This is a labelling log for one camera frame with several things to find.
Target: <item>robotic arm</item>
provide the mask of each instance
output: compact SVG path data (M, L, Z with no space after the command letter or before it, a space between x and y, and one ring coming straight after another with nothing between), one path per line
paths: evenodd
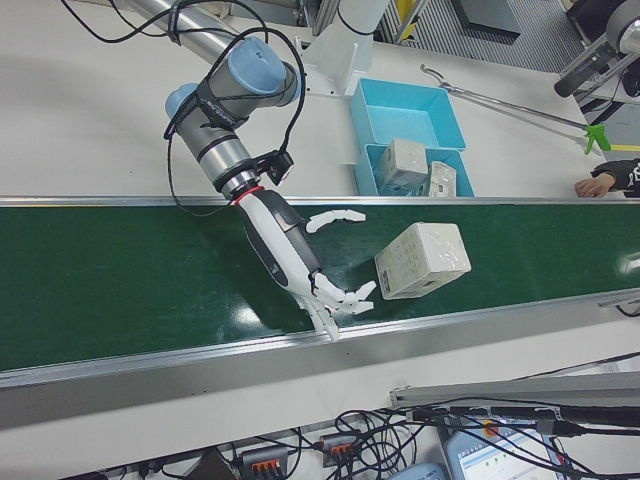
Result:
M165 0L128 3L147 19L172 6ZM200 84L184 85L169 96L165 105L171 118L167 135L178 133L216 190L240 207L247 238L271 277L309 312L316 330L337 339L331 312L357 314L372 309L373 303L365 300L376 284L369 282L349 293L337 288L323 275L308 233L338 219L363 221L364 215L327 212L306 223L278 193L259 185L264 173L276 185L284 179L293 165L289 154L275 151L252 158L235 134L256 108L283 106L295 100L301 93L300 73L255 37L232 40L235 32L193 6L180 8L173 18L170 14L156 23L171 36L172 22L179 30L213 25L224 32L183 34L182 42L207 60L215 59L216 68Z
M616 8L607 21L606 33L560 73L562 78L554 85L556 93L562 97L572 95L618 53L626 57L608 72L609 75L631 64L640 54L640 0L627 0Z

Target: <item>person's hand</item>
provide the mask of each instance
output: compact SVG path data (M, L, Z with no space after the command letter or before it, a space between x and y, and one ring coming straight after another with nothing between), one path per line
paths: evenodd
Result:
M596 178L587 178L576 183L576 193L579 197L602 198L615 182L613 175L601 173Z

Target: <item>white robotic hand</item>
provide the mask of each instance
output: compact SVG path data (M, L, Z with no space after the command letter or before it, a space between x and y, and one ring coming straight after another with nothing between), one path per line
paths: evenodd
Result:
M307 233L316 233L325 225L329 225L337 220L345 222L364 222L367 216L364 213L354 210L329 210L328 212L314 215L307 222Z
M311 222L315 219L315 223L305 229L304 220L274 191L256 187L235 203L245 214L245 231L254 251L276 283L309 312L318 332L326 331L337 340L340 335L333 311L358 314L373 308L373 302L366 299L376 283L368 282L355 292L336 287L321 273L322 264L306 235L338 219L364 221L363 214L351 210L326 212L313 217Z

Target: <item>white block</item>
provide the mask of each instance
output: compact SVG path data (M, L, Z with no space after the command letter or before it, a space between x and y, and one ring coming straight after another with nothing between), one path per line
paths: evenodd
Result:
M425 146L396 138L380 157L374 176L380 195L408 195L428 173Z
M375 262L385 300L421 297L471 271L453 223L414 223Z
M446 163L431 162L430 197L456 197L456 169Z

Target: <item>green grabber tip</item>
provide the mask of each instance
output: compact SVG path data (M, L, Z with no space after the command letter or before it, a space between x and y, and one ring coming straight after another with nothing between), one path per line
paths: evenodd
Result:
M604 133L604 123L598 123L597 125L587 125L584 127L586 137L589 139L587 148L584 151L585 155L588 155L593 148L593 142L598 142L598 146L605 152L611 151L611 143Z

